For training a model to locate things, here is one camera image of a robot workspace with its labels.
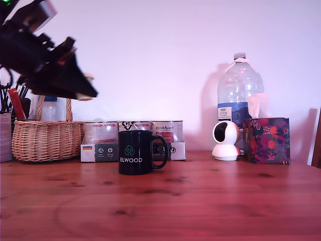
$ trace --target bottle cap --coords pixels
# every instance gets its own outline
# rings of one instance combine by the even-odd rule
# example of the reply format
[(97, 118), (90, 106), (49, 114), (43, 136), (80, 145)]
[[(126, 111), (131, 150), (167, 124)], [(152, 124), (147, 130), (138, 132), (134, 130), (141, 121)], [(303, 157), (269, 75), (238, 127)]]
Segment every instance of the bottle cap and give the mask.
[(234, 60), (238, 59), (238, 58), (244, 58), (246, 59), (246, 54), (245, 53), (237, 53), (234, 54)]
[(52, 102), (57, 102), (58, 98), (54, 96), (46, 96), (45, 101), (52, 101)]

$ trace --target wooden chair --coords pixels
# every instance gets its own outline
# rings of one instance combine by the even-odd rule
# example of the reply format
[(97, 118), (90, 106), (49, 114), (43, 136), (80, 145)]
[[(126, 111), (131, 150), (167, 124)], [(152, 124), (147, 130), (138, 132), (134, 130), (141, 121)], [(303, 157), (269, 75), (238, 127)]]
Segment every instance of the wooden chair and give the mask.
[(321, 111), (319, 115), (319, 122), (317, 124), (315, 145), (311, 165), (314, 167), (321, 168)]

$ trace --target wicker basket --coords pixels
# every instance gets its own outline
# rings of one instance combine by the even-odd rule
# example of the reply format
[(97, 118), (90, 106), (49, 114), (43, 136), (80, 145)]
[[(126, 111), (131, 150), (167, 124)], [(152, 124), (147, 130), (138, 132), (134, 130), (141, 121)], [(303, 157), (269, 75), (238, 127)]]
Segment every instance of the wicker basket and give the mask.
[(41, 122), (44, 96), (39, 99), (36, 121), (15, 121), (12, 151), (19, 161), (45, 162), (78, 156), (84, 137), (81, 121), (72, 121), (71, 99), (66, 101), (66, 120)]

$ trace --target white security camera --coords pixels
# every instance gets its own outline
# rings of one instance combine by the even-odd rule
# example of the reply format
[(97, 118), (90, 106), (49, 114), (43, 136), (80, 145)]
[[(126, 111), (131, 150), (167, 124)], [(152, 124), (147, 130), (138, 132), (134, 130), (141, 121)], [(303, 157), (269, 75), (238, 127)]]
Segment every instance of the white security camera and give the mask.
[(213, 128), (213, 138), (217, 145), (212, 151), (212, 155), (221, 161), (236, 161), (240, 149), (235, 143), (240, 138), (240, 129), (229, 120), (217, 123)]

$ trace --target basket handle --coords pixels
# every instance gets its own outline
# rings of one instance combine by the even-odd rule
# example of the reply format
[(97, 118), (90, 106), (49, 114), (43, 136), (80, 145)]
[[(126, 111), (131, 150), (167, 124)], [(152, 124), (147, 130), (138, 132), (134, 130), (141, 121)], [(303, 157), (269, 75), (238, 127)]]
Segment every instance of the basket handle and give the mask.
[[(36, 113), (36, 121), (41, 120), (42, 114), (42, 105), (44, 104), (45, 96), (41, 95), (38, 102), (37, 113)], [(72, 111), (71, 111), (71, 99), (66, 99), (66, 121), (72, 121)]]

